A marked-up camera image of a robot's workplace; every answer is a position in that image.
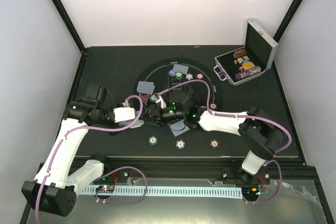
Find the dealt card bottom seat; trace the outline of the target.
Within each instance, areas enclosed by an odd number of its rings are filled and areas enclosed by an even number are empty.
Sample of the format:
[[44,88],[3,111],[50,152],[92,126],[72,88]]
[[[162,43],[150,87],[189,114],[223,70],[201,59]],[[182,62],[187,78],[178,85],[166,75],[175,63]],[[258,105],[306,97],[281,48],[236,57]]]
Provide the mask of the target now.
[[189,127],[184,123],[184,120],[180,120],[174,124],[171,124],[169,128],[175,137],[178,137],[179,135],[182,135],[183,133],[190,130]]

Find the dealt card seat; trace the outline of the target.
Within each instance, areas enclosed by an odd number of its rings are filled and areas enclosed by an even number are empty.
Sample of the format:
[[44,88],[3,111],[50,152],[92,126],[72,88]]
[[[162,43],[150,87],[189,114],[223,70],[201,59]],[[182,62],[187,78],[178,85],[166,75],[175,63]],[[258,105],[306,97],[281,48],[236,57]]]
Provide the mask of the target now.
[[184,123],[184,120],[180,120],[174,124],[171,124],[169,128],[175,137],[178,137],[179,135],[182,135],[183,133],[190,130],[189,127]]
[[187,75],[187,74],[188,74],[188,69],[189,69],[189,66],[175,64],[175,65],[173,66],[173,69],[172,69],[172,70],[173,70],[175,73],[180,72],[180,73],[182,73],[182,74],[184,74],[184,75]]
[[146,93],[147,92],[147,82],[139,81],[136,90],[138,93]]

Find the green chip stack front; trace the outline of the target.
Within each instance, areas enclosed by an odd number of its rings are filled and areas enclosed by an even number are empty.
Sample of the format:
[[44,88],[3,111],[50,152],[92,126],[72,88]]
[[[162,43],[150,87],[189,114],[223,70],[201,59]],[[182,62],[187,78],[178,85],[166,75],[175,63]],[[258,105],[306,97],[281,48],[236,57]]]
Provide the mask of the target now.
[[155,136],[151,136],[151,137],[149,137],[148,142],[149,142],[150,145],[156,145],[157,144],[157,138]]

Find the blue chip stack front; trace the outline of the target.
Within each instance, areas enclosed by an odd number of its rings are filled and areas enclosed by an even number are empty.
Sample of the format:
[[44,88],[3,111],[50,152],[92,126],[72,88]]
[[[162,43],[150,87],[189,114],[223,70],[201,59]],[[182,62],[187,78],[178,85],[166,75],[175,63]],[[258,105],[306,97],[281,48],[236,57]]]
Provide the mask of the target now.
[[183,140],[179,140],[176,142],[176,147],[178,149],[183,149],[185,147],[185,142]]

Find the purple small blind button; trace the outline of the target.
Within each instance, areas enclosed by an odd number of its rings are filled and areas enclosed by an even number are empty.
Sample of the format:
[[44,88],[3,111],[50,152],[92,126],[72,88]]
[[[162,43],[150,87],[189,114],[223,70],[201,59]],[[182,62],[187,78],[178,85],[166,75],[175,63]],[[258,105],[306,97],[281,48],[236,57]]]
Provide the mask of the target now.
[[174,72],[173,70],[170,70],[169,71],[169,76],[175,77],[176,76],[176,72]]

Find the green chips top seat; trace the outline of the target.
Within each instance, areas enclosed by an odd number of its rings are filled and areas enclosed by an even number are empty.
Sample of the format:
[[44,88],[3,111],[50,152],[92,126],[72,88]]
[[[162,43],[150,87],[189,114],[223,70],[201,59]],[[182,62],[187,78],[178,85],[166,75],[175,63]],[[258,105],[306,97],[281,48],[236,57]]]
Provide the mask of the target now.
[[182,80],[183,79],[183,74],[181,72],[177,72],[175,75],[177,80]]

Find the blue chips top seat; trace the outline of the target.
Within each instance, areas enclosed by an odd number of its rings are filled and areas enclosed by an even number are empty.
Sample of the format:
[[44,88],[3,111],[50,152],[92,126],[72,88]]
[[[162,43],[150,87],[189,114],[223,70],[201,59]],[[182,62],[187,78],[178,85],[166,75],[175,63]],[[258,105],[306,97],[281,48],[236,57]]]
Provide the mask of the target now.
[[193,75],[191,73],[188,73],[185,75],[185,78],[187,81],[193,80]]

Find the dealt card top seat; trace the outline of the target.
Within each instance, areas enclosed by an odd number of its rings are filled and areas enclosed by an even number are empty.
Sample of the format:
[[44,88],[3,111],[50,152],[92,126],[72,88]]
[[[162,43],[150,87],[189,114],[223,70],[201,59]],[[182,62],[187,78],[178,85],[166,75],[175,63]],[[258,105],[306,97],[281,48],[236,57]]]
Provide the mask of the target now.
[[188,69],[189,69],[189,66],[175,64],[175,65],[173,66],[173,69],[172,69],[172,70],[173,70],[175,73],[180,72],[180,73],[182,73],[182,74],[184,74],[184,75],[187,75],[187,74],[188,74]]

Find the brown chips seat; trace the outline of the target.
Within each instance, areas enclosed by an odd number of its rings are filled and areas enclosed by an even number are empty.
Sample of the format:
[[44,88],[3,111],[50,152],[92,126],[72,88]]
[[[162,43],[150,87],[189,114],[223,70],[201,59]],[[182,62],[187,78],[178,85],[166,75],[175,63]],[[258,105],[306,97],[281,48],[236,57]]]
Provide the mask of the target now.
[[198,74],[196,75],[196,78],[197,78],[198,80],[203,80],[203,79],[204,79],[204,75],[203,75],[202,73],[198,73]]
[[215,104],[215,103],[211,103],[211,104],[209,105],[209,107],[210,107],[212,110],[216,110],[216,109],[217,109],[217,104]]

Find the brown chips top seat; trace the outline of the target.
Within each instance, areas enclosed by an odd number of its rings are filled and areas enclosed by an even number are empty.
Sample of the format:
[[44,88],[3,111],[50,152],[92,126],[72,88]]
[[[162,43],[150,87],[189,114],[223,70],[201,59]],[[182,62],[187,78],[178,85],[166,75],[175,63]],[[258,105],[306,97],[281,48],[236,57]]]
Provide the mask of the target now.
[[203,79],[204,79],[204,75],[203,75],[202,73],[198,73],[198,74],[196,75],[196,78],[197,78],[198,80],[203,80]]

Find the brown chip stack front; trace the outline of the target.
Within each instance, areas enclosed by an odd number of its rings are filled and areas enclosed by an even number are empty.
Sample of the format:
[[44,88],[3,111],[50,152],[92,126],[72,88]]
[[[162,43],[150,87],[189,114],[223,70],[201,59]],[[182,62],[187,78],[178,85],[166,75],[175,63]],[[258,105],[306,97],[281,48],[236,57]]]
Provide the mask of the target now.
[[218,148],[219,142],[217,140],[211,140],[210,145],[212,148]]

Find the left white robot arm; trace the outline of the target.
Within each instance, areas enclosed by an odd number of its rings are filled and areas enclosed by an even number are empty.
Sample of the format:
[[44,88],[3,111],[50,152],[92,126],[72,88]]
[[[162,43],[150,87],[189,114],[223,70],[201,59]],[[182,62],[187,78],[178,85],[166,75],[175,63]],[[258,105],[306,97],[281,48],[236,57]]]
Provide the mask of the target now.
[[105,106],[106,88],[91,84],[82,98],[66,105],[59,134],[50,154],[32,182],[25,181],[22,193],[38,214],[40,211],[66,217],[78,195],[96,178],[108,181],[113,174],[111,166],[93,158],[70,173],[75,154],[88,127],[93,124],[111,126],[113,110]]

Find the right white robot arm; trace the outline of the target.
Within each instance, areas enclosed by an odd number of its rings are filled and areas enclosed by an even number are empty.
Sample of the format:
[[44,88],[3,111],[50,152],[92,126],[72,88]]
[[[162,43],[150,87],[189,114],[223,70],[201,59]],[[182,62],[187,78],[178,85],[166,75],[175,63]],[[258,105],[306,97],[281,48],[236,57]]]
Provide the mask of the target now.
[[241,167],[228,172],[227,178],[239,180],[243,184],[254,182],[260,168],[275,156],[284,139],[280,127],[272,124],[259,109],[253,108],[236,114],[210,112],[205,106],[195,105],[182,90],[173,91],[169,102],[165,102],[158,94],[152,95],[150,101],[151,105],[141,113],[141,118],[147,123],[166,126],[183,121],[189,129],[224,132],[242,137],[250,149]]

